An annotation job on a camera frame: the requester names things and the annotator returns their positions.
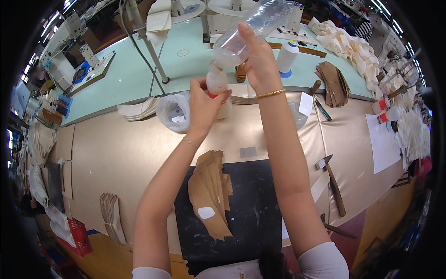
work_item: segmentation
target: forearm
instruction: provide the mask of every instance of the forearm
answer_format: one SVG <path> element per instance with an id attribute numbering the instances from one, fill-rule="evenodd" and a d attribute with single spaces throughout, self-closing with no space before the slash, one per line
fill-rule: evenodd
<path id="1" fill-rule="evenodd" d="M 285 94 L 259 98 L 259 107 L 276 194 L 310 191 L 308 167 Z"/>
<path id="2" fill-rule="evenodd" d="M 189 132 L 186 137 L 200 145 L 206 134 Z M 180 141 L 144 191 L 136 212 L 137 224 L 139 218 L 167 219 L 196 151 L 197 147 Z"/>

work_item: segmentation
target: woman's right hand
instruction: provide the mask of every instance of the woman's right hand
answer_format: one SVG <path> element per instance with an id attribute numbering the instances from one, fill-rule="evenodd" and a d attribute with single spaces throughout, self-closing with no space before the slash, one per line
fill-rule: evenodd
<path id="1" fill-rule="evenodd" d="M 249 85 L 257 95 L 283 89 L 273 50 L 266 41 L 259 43 L 254 32 L 242 21 L 239 23 L 239 33 L 244 39 L 249 59 L 244 66 Z"/>

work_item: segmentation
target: clear plastic bottle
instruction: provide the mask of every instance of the clear plastic bottle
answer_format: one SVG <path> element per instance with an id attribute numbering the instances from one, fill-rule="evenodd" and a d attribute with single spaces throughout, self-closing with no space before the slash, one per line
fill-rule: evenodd
<path id="1" fill-rule="evenodd" d="M 391 107 L 386 113 L 383 113 L 378 116 L 378 121 L 380 123 L 385 123 L 387 121 L 396 121 L 400 119 L 401 110 L 398 106 Z"/>
<path id="2" fill-rule="evenodd" d="M 246 14 L 243 20 L 261 42 L 281 23 L 289 19 L 294 4 L 286 0 L 260 0 Z M 215 63 L 220 67 L 235 67 L 248 58 L 248 51 L 238 26 L 220 36 L 214 47 Z"/>
<path id="3" fill-rule="evenodd" d="M 293 9 L 294 4 L 286 0 L 260 0 L 246 13 L 243 20 L 261 42 L 289 18 Z M 209 72 L 206 75 L 207 90 L 211 98 L 227 90 L 227 76 L 224 68 L 238 66 L 248 58 L 248 50 L 239 34 L 238 25 L 218 38 L 213 50 L 215 60 L 209 64 Z M 227 117 L 231 108 L 232 103 L 228 99 L 221 107 L 217 118 Z"/>

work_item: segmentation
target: white plastic bag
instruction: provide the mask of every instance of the white plastic bag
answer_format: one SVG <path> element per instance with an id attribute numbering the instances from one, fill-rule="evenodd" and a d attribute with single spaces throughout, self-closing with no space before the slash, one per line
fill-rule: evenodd
<path id="1" fill-rule="evenodd" d="M 48 207 L 45 208 L 45 212 L 52 221 L 58 223 L 64 230 L 70 231 L 70 225 L 68 225 L 68 220 L 65 214 L 60 212 L 57 207 L 49 204 Z"/>
<path id="2" fill-rule="evenodd" d="M 183 91 L 175 95 L 162 97 L 157 104 L 156 112 L 159 121 L 170 130 L 181 133 L 187 132 L 190 127 L 190 94 Z M 178 105 L 184 114 L 184 119 L 178 122 L 172 122 L 169 113 Z"/>
<path id="3" fill-rule="evenodd" d="M 29 168 L 28 180 L 31 195 L 44 208 L 47 208 L 50 200 L 46 194 L 45 185 L 42 180 L 42 172 L 39 166 L 31 166 Z"/>
<path id="4" fill-rule="evenodd" d="M 58 223 L 54 221 L 50 221 L 50 227 L 55 235 L 68 242 L 68 244 L 70 244 L 72 247 L 76 248 L 73 235 L 71 234 L 70 231 L 64 230 L 63 227 L 61 227 Z"/>

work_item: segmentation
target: woman's left hand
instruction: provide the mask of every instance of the woman's left hand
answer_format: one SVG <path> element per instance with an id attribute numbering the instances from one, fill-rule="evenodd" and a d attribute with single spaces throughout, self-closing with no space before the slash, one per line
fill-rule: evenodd
<path id="1" fill-rule="evenodd" d="M 206 78 L 190 80 L 190 128 L 187 138 L 200 145 L 209 133 L 222 104 L 232 93 L 226 90 L 214 99 L 211 99 L 204 90 L 207 90 Z"/>

